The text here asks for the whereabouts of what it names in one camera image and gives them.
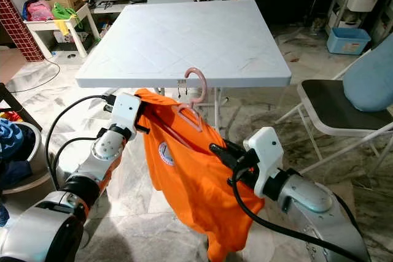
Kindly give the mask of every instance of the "marble floor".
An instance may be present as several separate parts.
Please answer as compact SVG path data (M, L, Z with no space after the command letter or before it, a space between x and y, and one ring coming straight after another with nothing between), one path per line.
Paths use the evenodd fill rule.
M345 68L353 56L332 55L325 48L324 36L311 35L303 28L280 28L274 31L293 77L287 88L237 88L225 90L230 97L222 107L225 137L241 143L255 129L272 126L282 114L299 103L296 84L303 79L331 78ZM53 119L70 103L91 94L133 93L134 88L79 88L74 76L83 60L78 56L67 59L59 54L53 62L60 73L51 82L15 96L43 127L46 137ZM57 67L43 61L26 64L7 84L10 91L20 91L38 85L53 76ZM181 90L181 100L188 101L198 90ZM168 89L167 96L177 99L177 89ZM55 129L51 150L56 151L66 140L77 136L94 136L108 124L109 115L102 111L103 103L92 100L67 113ZM212 123L213 110L200 110ZM302 169L317 161L317 156L301 120L294 116L275 126L284 148L284 165ZM348 145L353 139L332 138L313 131L322 154L327 155ZM377 148L383 148L384 138ZM72 171L86 157L89 142L76 142L64 150L60 166ZM375 156L365 145L332 161L308 177L328 185L350 206L357 217L372 261L393 261L393 155L389 155L374 178L366 177ZM12 226L17 215L51 190L50 182L25 193L7 195L4 203L10 210ZM273 202L259 215L271 222L290 226L287 217ZM183 225L174 215L163 194L152 187L142 137L137 136L123 153L122 163L114 172L107 192L95 204L87 221L90 242L80 249L76 261L207 261L206 238ZM303 242L271 232L253 224L246 247L231 253L226 261L309 261Z
M0 82L8 83L25 64L26 59L19 49L0 49Z

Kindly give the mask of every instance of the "orange t-shirt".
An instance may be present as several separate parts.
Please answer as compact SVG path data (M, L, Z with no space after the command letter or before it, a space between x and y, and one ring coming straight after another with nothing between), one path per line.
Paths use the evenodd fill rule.
M205 122L202 132L192 128L173 108L179 105L175 100L147 89L136 95L147 103L138 124L150 129L144 135L144 145L155 189L163 191L183 223L208 235L209 259L223 261L228 252L244 247L252 223L227 184L232 171L209 150L211 143L224 147L224 140ZM191 111L182 113L192 118ZM189 147L173 137L168 126ZM242 183L238 187L244 203L257 213L264 200Z

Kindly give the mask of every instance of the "black chair seat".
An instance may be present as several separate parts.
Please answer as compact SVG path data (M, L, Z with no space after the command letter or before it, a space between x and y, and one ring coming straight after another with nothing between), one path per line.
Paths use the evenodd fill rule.
M393 121L387 110L357 110L345 97L341 80L305 80L302 88L320 121L331 128L377 130Z

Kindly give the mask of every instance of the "white plastic chair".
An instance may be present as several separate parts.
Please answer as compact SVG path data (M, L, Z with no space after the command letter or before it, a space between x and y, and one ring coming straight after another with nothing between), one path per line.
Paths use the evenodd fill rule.
M388 110L380 112L361 112L357 110L346 99L343 91L343 82L340 80L353 64L369 52L371 52L371 50L364 53L330 80L304 80L300 82L297 91L301 103L275 122L275 124L278 124L297 112L306 128L319 161L303 169L300 173L304 174L309 172L357 146L368 142L375 155L378 157L375 167L369 173L371 176L379 168L391 149L393 145L393 135L381 153L375 148L372 139L382 134L392 134L393 116ZM302 107L306 110L315 128L320 132L331 136L360 137L360 139L326 158L322 157L309 125L306 122Z

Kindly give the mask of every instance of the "pink bag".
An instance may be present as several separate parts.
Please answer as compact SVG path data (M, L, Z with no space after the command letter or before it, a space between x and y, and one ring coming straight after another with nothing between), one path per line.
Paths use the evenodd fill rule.
M50 10L50 5L43 0L31 3L27 10L31 15L29 21L47 21L55 18Z

